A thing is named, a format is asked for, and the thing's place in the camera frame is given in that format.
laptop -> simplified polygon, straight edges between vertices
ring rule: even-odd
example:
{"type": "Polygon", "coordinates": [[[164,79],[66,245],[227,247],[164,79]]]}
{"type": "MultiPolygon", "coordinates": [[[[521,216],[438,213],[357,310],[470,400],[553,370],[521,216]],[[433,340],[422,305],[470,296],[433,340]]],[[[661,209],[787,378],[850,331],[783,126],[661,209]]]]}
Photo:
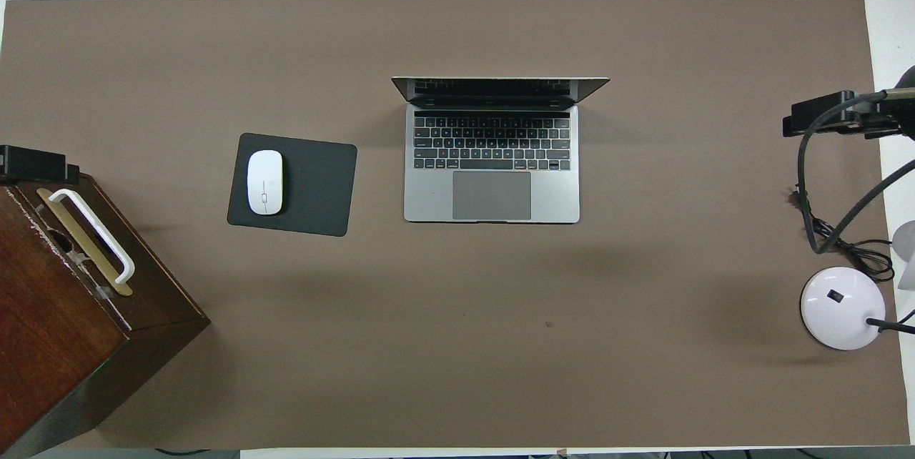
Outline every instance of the laptop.
{"type": "Polygon", "coordinates": [[[578,221],[575,104],[609,78],[391,80],[408,101],[407,221],[578,221]]]}

black mouse pad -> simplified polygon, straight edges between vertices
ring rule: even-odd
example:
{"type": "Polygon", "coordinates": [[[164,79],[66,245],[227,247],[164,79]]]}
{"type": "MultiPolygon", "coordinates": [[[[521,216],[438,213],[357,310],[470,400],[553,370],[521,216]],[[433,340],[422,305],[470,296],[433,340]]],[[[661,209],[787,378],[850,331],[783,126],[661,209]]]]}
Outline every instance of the black mouse pad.
{"type": "Polygon", "coordinates": [[[350,223],[356,146],[242,134],[235,156],[230,224],[308,234],[346,235],[350,223]],[[248,205],[248,159],[262,149],[283,156],[283,205],[277,214],[255,214],[248,205]]]}

dark brown wooden cabinet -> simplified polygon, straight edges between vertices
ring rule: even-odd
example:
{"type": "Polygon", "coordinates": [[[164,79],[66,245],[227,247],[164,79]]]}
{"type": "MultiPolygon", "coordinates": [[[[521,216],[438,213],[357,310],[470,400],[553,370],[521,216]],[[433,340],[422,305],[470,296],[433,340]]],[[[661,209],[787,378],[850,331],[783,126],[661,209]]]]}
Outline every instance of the dark brown wooden cabinet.
{"type": "Polygon", "coordinates": [[[0,186],[0,458],[91,430],[208,324],[92,177],[0,186]],[[123,285],[117,246],[58,189],[130,257],[123,285]]]}

space bar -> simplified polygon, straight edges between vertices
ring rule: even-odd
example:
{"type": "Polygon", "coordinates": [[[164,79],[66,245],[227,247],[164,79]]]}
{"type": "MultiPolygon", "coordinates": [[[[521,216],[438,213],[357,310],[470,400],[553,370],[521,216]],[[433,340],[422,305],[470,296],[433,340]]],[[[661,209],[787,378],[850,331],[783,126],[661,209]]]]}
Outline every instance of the space bar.
{"type": "Polygon", "coordinates": [[[510,160],[461,159],[461,169],[512,169],[510,160]]]}

white mouse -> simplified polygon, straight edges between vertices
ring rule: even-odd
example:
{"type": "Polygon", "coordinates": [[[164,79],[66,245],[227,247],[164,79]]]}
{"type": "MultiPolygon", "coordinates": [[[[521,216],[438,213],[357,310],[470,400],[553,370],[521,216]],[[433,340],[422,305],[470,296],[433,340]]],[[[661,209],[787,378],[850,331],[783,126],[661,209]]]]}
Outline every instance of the white mouse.
{"type": "Polygon", "coordinates": [[[248,159],[248,205],[265,217],[283,207],[283,156],[277,150],[262,149],[248,159]]]}

